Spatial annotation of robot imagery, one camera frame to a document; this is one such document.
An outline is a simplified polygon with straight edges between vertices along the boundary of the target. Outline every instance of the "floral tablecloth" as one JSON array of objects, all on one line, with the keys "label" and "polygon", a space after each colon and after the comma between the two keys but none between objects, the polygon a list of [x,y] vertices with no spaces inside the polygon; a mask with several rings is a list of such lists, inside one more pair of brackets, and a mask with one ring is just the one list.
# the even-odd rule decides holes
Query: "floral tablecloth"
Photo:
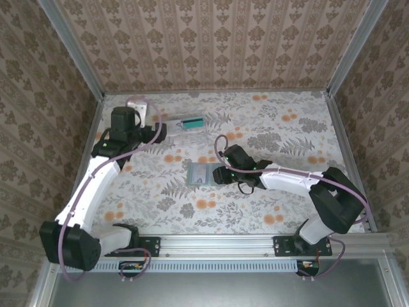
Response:
[{"label": "floral tablecloth", "polygon": [[[110,126],[111,111],[130,95],[108,95],[95,142]],[[113,223],[134,224],[142,234],[293,233],[315,212],[310,199],[283,191],[237,185],[187,186],[191,162],[217,162],[213,141],[226,134],[258,161],[325,171],[345,171],[323,92],[181,93],[145,95],[164,119],[201,112],[209,140],[201,146],[154,145],[132,156],[97,210],[93,231]],[[148,110],[147,124],[157,120]],[[351,232],[363,232],[353,226]]]}]

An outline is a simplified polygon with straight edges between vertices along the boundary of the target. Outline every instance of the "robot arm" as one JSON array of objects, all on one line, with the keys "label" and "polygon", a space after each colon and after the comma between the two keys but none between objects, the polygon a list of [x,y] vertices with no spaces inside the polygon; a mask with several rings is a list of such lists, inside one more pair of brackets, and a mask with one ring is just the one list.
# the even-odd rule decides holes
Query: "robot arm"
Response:
[{"label": "robot arm", "polygon": [[261,160],[255,162],[249,157],[242,147],[230,146],[221,156],[234,168],[242,170],[278,169],[272,172],[240,173],[226,167],[219,167],[213,171],[213,177],[218,184],[238,183],[247,184],[254,190],[278,189],[310,198],[316,212],[311,212],[311,218],[297,230],[293,236],[295,249],[299,255],[308,253],[314,246],[332,233],[345,234],[359,217],[364,209],[363,204],[344,189],[336,188],[326,182],[329,179],[347,187],[362,198],[363,195],[349,181],[349,179],[337,168],[330,167],[324,172],[312,172],[305,176],[304,172],[296,169],[284,169],[271,161]]},{"label": "robot arm", "polygon": [[[62,226],[69,214],[71,218],[63,237],[63,259],[67,266],[90,271],[98,262],[100,255],[106,255],[119,248],[137,247],[134,246],[139,239],[136,227],[115,224],[107,227],[98,235],[98,238],[90,235],[96,210],[111,182],[118,176],[126,161],[130,160],[130,155],[102,167],[89,181],[73,212],[72,207],[80,190],[99,165],[113,157],[131,152],[141,143],[148,143],[153,139],[155,131],[150,126],[144,126],[145,113],[146,104],[113,109],[111,128],[105,130],[101,140],[94,146],[91,153],[93,158],[90,160],[86,174],[71,200],[58,214],[55,221],[46,221],[40,228],[42,244],[50,262],[59,263],[58,240]],[[135,124],[136,117],[139,118],[138,124]],[[161,143],[165,137],[166,125],[162,124],[155,143]]]}]

